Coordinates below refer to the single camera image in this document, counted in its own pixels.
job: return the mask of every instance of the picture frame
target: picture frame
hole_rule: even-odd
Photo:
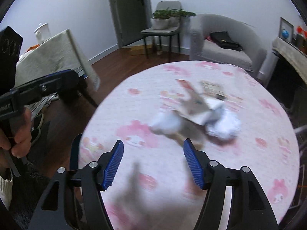
[[[282,36],[282,31],[284,29],[289,32],[289,37],[287,39]],[[280,18],[278,37],[283,39],[284,41],[287,41],[287,42],[291,43],[292,42],[292,38],[293,38],[293,33],[294,33],[294,26],[290,22],[286,21],[285,19],[283,19],[281,17]]]

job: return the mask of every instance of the gray door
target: gray door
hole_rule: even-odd
[[[142,38],[147,28],[144,0],[115,0],[123,44],[129,45]]]

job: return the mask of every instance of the blue ball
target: blue ball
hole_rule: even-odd
[[[287,30],[283,30],[281,35],[283,36],[283,38],[287,39],[289,37],[289,32]]]

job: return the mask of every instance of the white wall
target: white wall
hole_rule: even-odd
[[[88,59],[117,45],[109,0],[15,0],[0,24],[23,37],[21,53],[37,44],[34,30],[49,23],[52,35],[71,29]]]
[[[152,9],[159,1],[151,0]],[[178,0],[183,9],[195,13],[212,13],[227,16],[249,24],[261,37],[268,52],[271,52],[271,42],[278,36],[280,17],[289,21],[296,28],[303,25],[299,13],[290,0]],[[182,47],[189,48],[187,28],[183,29]]]

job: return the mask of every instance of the finger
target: finger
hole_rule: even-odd
[[[12,155],[16,156],[17,158],[21,158],[26,156],[31,148],[31,134],[30,137],[28,137],[27,139],[23,140],[21,143],[16,144],[13,148],[12,148]]]
[[[31,112],[28,108],[26,108],[25,112],[23,113],[23,117],[25,124],[18,129],[14,137],[15,143],[17,144],[27,139],[29,134],[31,134]]]
[[[5,136],[4,132],[0,129],[0,147],[9,150],[11,148],[11,144],[7,137]]]
[[[5,156],[4,156],[4,152],[2,149],[0,149],[0,166],[3,166],[5,168],[9,168],[9,164],[7,163],[7,160],[5,159]]]

